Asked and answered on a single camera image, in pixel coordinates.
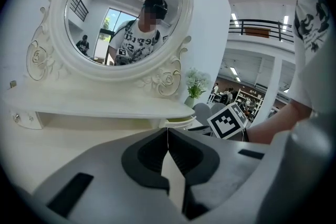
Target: flower pot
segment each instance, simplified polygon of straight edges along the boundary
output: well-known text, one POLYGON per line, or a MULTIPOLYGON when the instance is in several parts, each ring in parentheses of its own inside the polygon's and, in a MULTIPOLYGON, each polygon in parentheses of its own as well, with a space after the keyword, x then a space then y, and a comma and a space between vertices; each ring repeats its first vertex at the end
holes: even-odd
POLYGON ((188 96, 187 99, 185 100, 184 104, 186 104, 190 108, 193 108, 194 107, 194 102, 195 102, 195 98, 192 98, 192 97, 188 96))

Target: white vanity table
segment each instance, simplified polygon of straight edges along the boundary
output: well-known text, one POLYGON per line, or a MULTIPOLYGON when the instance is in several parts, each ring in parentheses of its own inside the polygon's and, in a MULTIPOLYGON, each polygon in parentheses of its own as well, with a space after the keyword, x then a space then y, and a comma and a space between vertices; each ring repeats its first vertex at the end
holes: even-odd
MULTIPOLYGON (((145 0, 109 1, 110 8, 136 15, 145 0), (128 1, 134 3, 132 8, 128 1)), ((193 0, 165 1, 168 12, 161 25, 168 27, 160 32, 165 31, 167 41, 123 66, 102 65, 92 60, 94 55, 90 59, 81 53, 71 30, 71 0, 49 0, 49 7, 41 8, 43 20, 27 49, 29 76, 2 96, 10 111, 2 114, 6 133, 2 148, 15 183, 33 191, 55 170, 97 144, 158 127, 200 125, 191 116, 194 111, 177 100, 180 59, 192 46, 185 33, 193 0)), ((98 46, 97 40, 90 46, 98 46)))

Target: ceiling light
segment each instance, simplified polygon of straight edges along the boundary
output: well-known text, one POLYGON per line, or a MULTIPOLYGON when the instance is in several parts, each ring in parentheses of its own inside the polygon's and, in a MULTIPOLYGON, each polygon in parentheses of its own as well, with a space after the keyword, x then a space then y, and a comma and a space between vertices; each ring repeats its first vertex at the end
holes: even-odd
POLYGON ((235 25, 236 25, 236 27, 239 27, 239 23, 238 23, 238 21, 237 21, 236 14, 232 13, 231 16, 232 16, 232 19, 235 20, 235 25))
POLYGON ((236 72, 236 69, 234 67, 230 67, 230 69, 231 69, 233 75, 235 75, 235 76, 238 75, 238 73, 236 72))
MULTIPOLYGON (((284 17, 284 21, 283 21, 283 23, 284 24, 287 24, 288 23, 288 16, 285 16, 284 17)), ((284 25, 283 27, 282 27, 282 32, 286 32, 286 29, 287 29, 287 26, 286 25, 284 25)))

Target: window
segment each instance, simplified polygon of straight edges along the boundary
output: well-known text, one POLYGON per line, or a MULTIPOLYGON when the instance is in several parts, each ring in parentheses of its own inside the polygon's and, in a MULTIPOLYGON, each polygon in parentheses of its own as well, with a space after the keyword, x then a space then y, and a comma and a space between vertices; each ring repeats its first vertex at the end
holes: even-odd
POLYGON ((111 65, 111 57, 108 54, 109 43, 118 30, 120 25, 129 20, 135 20, 136 17, 115 9, 109 9, 101 26, 97 40, 94 57, 97 62, 103 65, 111 65))

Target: graphic t-shirt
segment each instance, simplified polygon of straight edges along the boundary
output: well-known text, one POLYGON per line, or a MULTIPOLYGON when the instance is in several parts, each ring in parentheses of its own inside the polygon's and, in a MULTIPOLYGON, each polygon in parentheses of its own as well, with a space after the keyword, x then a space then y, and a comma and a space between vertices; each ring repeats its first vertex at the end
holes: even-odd
MULTIPOLYGON (((121 24, 117 31, 126 26, 128 22, 121 24)), ((130 57, 130 62, 138 62, 162 46, 163 39, 161 34, 157 43, 155 43, 157 32, 157 30, 147 33, 140 31, 137 20, 129 29, 124 28, 117 33, 112 38, 110 46, 116 50, 126 50, 130 57)))
POLYGON ((89 49, 89 43, 87 41, 81 40, 77 42, 76 46, 82 54, 86 55, 86 49, 89 49))
POLYGON ((297 0, 293 33, 296 71, 289 97, 318 112, 333 110, 336 36, 326 1, 297 0))

